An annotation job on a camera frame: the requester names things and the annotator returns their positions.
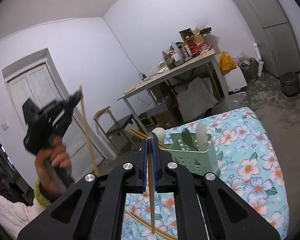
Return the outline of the left forearm fluffy sleeve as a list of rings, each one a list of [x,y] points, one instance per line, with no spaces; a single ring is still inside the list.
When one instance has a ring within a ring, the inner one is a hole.
[[[38,179],[34,187],[32,206],[21,202],[13,203],[0,195],[0,224],[13,239],[17,239],[21,230],[51,205],[42,194],[40,186]]]

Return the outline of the person's left hand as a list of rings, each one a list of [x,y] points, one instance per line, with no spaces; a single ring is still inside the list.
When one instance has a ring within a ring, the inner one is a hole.
[[[41,149],[35,159],[35,168],[39,178],[39,188],[43,196],[49,200],[56,200],[65,191],[61,179],[55,168],[72,168],[70,155],[61,137],[55,137],[51,148]]]

